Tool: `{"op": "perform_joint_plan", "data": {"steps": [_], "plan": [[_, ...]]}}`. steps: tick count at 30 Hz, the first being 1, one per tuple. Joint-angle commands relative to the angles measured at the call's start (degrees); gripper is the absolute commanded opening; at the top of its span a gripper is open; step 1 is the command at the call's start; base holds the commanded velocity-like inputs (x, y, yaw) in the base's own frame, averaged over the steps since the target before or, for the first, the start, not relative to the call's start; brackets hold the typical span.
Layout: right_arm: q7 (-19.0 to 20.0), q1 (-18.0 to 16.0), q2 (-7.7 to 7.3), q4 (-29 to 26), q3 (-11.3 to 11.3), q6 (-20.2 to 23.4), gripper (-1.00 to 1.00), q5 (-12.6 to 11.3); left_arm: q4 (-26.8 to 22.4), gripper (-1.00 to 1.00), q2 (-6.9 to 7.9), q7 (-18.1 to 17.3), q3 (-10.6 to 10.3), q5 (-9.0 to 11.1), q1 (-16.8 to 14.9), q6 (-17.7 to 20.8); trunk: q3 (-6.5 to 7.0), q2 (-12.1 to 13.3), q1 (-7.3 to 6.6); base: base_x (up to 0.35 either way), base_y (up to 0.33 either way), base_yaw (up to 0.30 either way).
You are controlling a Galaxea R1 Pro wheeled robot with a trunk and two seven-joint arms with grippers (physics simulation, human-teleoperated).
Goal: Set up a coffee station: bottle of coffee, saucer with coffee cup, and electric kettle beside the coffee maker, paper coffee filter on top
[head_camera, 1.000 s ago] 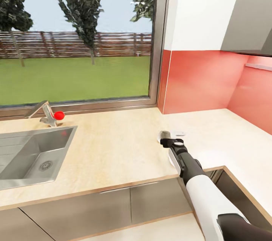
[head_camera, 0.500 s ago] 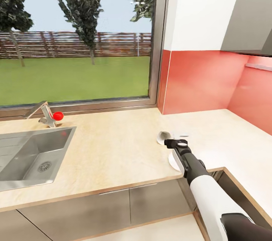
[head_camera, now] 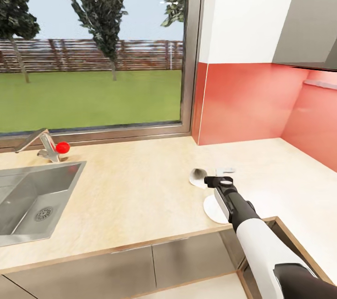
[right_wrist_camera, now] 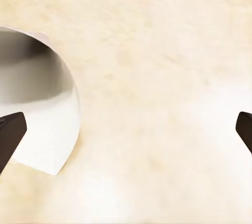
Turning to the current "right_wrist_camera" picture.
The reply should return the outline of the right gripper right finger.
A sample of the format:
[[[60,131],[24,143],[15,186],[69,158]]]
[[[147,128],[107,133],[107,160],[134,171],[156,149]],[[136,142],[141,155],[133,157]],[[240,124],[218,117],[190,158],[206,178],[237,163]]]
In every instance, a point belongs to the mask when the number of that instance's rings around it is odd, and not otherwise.
[[[252,114],[241,111],[235,129],[252,154]]]

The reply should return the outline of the paper coffee filter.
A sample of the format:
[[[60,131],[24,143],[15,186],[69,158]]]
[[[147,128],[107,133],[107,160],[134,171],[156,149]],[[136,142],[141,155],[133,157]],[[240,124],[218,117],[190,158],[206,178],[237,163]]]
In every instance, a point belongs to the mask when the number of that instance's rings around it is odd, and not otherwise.
[[[75,81],[47,34],[0,24],[0,117],[20,111],[27,133],[10,159],[56,176],[79,134]]]

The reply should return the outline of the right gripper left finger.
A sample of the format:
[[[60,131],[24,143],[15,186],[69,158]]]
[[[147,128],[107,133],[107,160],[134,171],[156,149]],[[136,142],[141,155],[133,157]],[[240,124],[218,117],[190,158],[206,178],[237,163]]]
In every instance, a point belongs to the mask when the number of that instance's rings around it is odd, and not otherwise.
[[[22,111],[0,117],[0,174],[27,133]]]

